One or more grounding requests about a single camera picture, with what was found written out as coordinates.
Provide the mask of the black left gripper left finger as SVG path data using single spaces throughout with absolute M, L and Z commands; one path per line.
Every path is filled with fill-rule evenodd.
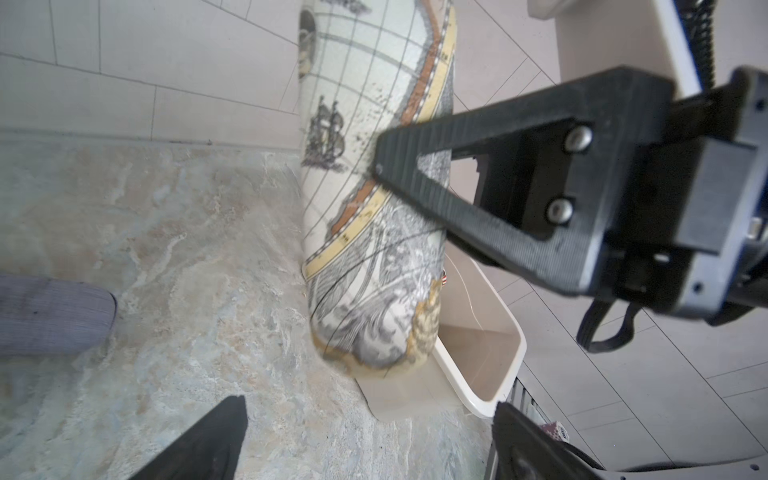
M 245 397 L 229 396 L 130 479 L 232 480 L 247 426 Z

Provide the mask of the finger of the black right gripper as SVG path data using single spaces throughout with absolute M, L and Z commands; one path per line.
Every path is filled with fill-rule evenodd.
M 398 127 L 373 172 L 474 258 L 563 295 L 600 288 L 606 235 L 675 93 L 617 67 L 511 100 Z

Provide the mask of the cream plastic storage box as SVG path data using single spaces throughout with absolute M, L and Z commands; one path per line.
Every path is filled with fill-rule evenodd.
M 371 413 L 389 422 L 461 408 L 491 418 L 507 399 L 527 350 L 508 307 L 467 254 L 448 243 L 439 336 L 429 359 L 393 379 L 360 379 Z

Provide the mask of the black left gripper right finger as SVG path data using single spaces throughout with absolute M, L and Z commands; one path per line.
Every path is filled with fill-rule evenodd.
M 496 479 L 599 479 L 593 469 L 520 410 L 499 402 L 492 422 Z

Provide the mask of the purple case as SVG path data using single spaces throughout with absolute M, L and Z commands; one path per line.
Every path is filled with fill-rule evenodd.
M 117 318 L 109 291 L 83 282 L 1 276 L 1 355 L 76 354 L 102 344 Z

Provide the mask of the map print glasses case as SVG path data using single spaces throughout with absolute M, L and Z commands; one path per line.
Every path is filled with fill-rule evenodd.
M 380 133 L 453 111 L 449 1 L 306 1 L 299 16 L 303 276 L 312 341 L 355 378 L 421 366 L 445 231 L 374 178 Z

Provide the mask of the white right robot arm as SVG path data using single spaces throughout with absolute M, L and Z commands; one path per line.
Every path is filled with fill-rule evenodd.
M 380 135 L 373 171 L 472 255 L 569 296 L 767 304 L 767 76 L 704 91 L 672 1 L 576 1 L 561 83 Z

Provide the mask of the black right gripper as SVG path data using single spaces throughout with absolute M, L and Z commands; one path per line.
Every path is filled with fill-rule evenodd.
M 681 318 L 739 318 L 767 303 L 767 75 L 742 66 L 681 100 L 673 82 L 618 67 L 625 122 L 652 126 L 620 189 L 599 309 L 617 300 Z

